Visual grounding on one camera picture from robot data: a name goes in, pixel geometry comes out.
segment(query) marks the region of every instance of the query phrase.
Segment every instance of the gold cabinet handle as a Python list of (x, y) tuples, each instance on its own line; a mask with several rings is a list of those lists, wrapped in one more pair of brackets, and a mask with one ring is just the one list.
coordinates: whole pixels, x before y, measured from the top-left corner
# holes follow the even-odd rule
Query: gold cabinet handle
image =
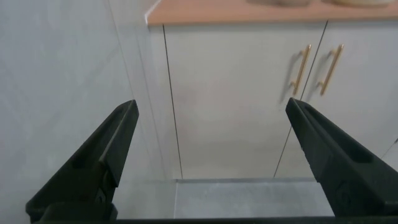
[(301, 51), (301, 54), (303, 55), (303, 60), (301, 61), (300, 70), (298, 70), (297, 79), (296, 79), (296, 81), (292, 81), (290, 83), (294, 87), (293, 95), (296, 95), (297, 91), (299, 90), (299, 85), (301, 82), (301, 78), (303, 77), (305, 66), (308, 61), (308, 56), (310, 55), (310, 51), (311, 51), (311, 44), (308, 44), (307, 47), (305, 48), (305, 50)]
[(342, 51), (343, 51), (343, 47), (344, 47), (344, 44), (340, 44), (340, 45), (338, 46), (337, 50), (336, 50), (336, 49), (333, 49), (333, 50), (330, 52), (332, 55), (334, 55), (334, 57), (333, 57), (333, 61), (331, 62), (331, 65), (330, 65), (328, 75), (326, 76), (324, 82), (322, 82), (322, 81), (318, 82), (318, 85), (322, 86), (322, 89), (321, 89), (321, 96), (323, 96), (323, 94), (325, 94), (325, 91), (326, 91), (326, 88), (328, 87), (328, 84), (329, 84), (331, 75), (332, 75), (333, 72), (335, 71), (337, 61), (338, 61), (338, 59), (340, 58), (340, 55), (341, 55), (341, 53), (342, 53)]

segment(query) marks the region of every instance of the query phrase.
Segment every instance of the white cabinet door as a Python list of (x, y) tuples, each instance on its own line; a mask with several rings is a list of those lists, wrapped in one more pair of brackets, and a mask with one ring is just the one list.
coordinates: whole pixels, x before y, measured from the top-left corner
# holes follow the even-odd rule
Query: white cabinet door
[(184, 179), (273, 177), (325, 22), (165, 27)]
[[(344, 44), (325, 94), (333, 55)], [(398, 22), (329, 22), (322, 38), (303, 101), (381, 157), (398, 135)], [(312, 176), (292, 130), (277, 177)]]

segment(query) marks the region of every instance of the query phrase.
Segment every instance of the white wall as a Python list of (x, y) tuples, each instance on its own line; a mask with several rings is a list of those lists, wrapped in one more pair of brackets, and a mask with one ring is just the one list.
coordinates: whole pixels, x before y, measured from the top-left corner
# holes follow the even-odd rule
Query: white wall
[(124, 26), (114, 23), (117, 0), (0, 0), (0, 223), (28, 223), (25, 203), (132, 98), (140, 118), (114, 196), (118, 217), (172, 217), (174, 183), (140, 77), (141, 31), (131, 29), (153, 2), (128, 1), (124, 13), (135, 17)]

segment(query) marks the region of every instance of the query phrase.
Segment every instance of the wooden countertop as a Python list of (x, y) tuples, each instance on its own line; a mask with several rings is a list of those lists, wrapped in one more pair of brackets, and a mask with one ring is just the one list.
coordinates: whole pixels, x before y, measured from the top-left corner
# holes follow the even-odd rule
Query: wooden countertop
[(284, 7), (276, 0), (162, 0), (148, 26), (232, 22), (284, 22), (398, 19), (398, 1), (384, 7), (337, 6), (313, 0), (306, 7)]

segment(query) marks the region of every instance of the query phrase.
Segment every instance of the gray floor tile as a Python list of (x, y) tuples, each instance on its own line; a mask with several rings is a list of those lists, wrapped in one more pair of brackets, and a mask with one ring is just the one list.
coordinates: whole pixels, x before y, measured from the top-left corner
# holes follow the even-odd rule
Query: gray floor tile
[(177, 184), (175, 218), (333, 216), (316, 182), (188, 181)]

